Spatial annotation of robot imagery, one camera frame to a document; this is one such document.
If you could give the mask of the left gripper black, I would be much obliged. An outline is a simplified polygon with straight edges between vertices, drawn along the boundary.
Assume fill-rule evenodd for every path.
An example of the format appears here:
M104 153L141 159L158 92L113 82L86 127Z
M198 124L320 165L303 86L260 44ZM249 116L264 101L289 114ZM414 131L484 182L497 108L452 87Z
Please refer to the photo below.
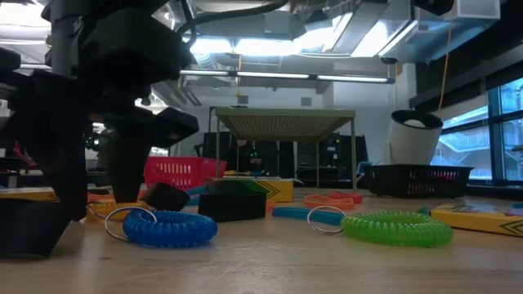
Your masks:
M154 18L171 0L86 0L79 17L79 82L98 96L130 101L151 86L177 80L191 62L182 35ZM10 72L11 115L7 136L26 148L74 221L86 216L83 126L87 111L75 81L37 69ZM105 121L111 133L103 148L114 199L134 203L153 147L167 149L195 134L198 119L167 107L157 114L137 106Z

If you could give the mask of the yellow orange coil wristband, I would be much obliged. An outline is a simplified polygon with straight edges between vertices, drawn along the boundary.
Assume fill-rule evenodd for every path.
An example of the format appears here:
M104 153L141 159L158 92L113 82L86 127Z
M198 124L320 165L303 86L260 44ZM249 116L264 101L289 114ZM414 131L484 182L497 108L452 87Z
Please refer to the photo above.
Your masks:
M122 207L141 207L148 209L149 206L142 201L136 203L116 203L114 200L98 200L87 204L87 221L101 222L111 212Z

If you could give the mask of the yellow green Crayola crayon box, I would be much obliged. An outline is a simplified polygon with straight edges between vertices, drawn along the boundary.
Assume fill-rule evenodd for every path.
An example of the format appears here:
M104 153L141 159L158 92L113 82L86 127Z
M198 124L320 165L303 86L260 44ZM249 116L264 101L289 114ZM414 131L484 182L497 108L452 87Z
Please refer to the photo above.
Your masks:
M26 187L0 189L0 198L27 199L34 201L57 201L54 190L50 187Z

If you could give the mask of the green and blue card box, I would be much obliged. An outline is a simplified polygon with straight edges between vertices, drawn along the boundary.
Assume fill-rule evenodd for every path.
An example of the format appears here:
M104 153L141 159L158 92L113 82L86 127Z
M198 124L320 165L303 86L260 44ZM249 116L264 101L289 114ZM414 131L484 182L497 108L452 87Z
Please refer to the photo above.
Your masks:
M293 179L273 177L226 177L207 178L206 190L214 194L265 194L266 199L276 203L293 201Z

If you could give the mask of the red rubber band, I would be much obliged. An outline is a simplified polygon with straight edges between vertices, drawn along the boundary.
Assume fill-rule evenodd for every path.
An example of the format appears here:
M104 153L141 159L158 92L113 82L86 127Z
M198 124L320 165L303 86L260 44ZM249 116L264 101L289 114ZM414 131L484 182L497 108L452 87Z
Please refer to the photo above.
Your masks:
M350 199L354 204L361 204L363 197L358 193L344 193L341 191L334 191L329 193L329 197L337 200Z

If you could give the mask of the green coil wristband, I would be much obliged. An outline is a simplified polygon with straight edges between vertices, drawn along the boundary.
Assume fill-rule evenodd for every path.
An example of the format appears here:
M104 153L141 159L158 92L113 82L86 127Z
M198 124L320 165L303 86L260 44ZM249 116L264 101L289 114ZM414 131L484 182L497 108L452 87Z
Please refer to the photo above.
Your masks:
M417 212L383 211L347 215L341 210L338 230L327 231L312 224L311 219L321 213L321 208L336 210L335 207L320 206L306 215L307 224L322 234L345 234L348 238L369 243L379 243L397 247L442 247L454 237L449 225L429 215Z

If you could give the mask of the small yellow crayon box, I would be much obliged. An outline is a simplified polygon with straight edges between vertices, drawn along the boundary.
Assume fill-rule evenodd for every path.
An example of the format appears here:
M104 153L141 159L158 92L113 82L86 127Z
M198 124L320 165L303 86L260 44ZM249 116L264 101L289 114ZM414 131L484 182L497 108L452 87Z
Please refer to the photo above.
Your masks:
M455 229L523 238L523 208L486 204L443 204L432 208L430 215Z

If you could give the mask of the red and black machine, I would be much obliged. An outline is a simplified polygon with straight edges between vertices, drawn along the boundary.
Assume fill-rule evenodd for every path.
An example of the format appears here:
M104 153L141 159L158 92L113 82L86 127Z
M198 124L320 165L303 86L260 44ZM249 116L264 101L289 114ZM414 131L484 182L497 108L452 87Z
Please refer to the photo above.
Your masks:
M26 148L18 141L15 141L13 151L15 155L21 160L21 166L23 168L34 168L38 166L37 163L27 154Z

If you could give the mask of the red plastic basket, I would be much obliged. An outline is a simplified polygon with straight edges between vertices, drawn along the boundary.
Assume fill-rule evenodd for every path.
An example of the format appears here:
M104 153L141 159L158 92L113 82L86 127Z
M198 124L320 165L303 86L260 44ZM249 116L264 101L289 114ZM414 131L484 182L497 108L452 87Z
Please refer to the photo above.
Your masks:
M206 184L207 178L223 177L227 162L201 157L153 157L149 156L144 167L147 188L164 183L180 190L188 190Z

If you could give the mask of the person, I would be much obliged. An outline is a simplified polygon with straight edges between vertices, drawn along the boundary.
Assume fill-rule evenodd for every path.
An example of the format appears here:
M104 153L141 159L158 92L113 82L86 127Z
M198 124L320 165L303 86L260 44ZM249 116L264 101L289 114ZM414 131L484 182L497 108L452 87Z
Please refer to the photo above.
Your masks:
M262 156L250 140L237 141L237 171L259 172L262 170Z

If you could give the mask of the pale green perforated metal shelf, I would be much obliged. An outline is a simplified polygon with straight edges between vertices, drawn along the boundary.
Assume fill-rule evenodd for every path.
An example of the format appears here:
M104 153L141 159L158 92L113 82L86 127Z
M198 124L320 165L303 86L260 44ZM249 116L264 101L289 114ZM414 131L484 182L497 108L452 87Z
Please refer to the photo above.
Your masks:
M216 133L226 127L238 140L314 141L351 125L351 184L357 189L355 111L349 109L260 109L216 107Z

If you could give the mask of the long linear pendant light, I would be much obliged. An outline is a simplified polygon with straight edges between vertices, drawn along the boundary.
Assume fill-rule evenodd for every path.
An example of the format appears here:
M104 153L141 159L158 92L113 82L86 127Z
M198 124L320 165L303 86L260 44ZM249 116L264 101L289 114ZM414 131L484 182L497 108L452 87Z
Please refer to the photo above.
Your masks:
M389 77L370 77L355 75L333 75L315 73L276 73L276 72L253 72L253 71L234 71L234 70L201 70L183 69L180 75L188 76L209 76L209 77L231 77L231 78L276 78L292 80L311 80L325 82L359 82L373 84L393 84L394 78Z

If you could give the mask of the black cabinet row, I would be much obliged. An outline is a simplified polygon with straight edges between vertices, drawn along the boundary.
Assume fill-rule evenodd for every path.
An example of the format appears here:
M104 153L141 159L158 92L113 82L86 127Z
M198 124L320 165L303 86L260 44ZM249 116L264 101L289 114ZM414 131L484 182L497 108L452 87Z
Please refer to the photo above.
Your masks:
M261 165L250 167L253 172L267 176L315 180L316 166L320 167L320 180L350 180L352 136L339 132L330 134L318 145L314 141L254 141L252 155L260 158ZM227 171L236 169L236 138L229 131L220 132L220 158L229 163ZM204 133L203 143L194 147L198 156L216 157L216 133ZM368 150L364 136L355 137L356 169L358 164L368 162Z

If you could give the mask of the white cylinder with black rim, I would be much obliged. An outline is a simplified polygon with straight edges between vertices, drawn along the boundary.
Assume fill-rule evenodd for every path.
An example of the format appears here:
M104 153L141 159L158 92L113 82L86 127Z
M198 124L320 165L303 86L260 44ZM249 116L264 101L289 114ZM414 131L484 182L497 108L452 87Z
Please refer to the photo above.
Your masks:
M443 128L434 114L400 109L391 114L384 164L429 165Z

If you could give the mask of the window with black frame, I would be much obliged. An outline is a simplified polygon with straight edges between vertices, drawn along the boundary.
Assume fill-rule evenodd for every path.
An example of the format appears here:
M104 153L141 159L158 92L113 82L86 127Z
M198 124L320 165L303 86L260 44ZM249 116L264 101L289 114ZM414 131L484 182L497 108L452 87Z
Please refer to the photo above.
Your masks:
M435 114L444 128L432 165L470 167L471 180L523 183L523 78Z

